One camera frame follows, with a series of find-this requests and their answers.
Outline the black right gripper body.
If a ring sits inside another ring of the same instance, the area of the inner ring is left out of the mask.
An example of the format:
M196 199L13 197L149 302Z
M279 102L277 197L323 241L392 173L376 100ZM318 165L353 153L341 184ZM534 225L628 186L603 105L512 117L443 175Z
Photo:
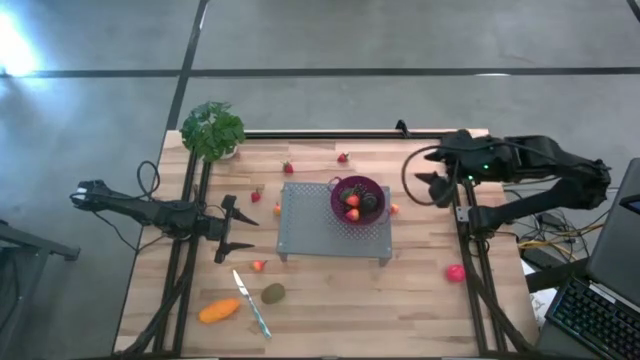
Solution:
M460 177L475 180L488 178L493 159L493 140L490 136L473 137L469 131L460 129L445 136L441 145L440 154L444 162L448 166L458 164Z

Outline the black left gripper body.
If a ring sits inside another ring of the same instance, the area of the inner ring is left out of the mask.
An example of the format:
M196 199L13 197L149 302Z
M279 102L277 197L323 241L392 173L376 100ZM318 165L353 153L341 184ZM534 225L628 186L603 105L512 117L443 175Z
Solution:
M230 253L231 246L228 241L228 235L233 211L228 208L220 208L220 210L223 212L222 218L213 215L202 215L201 221L206 224L205 237L208 240L219 242L218 252Z

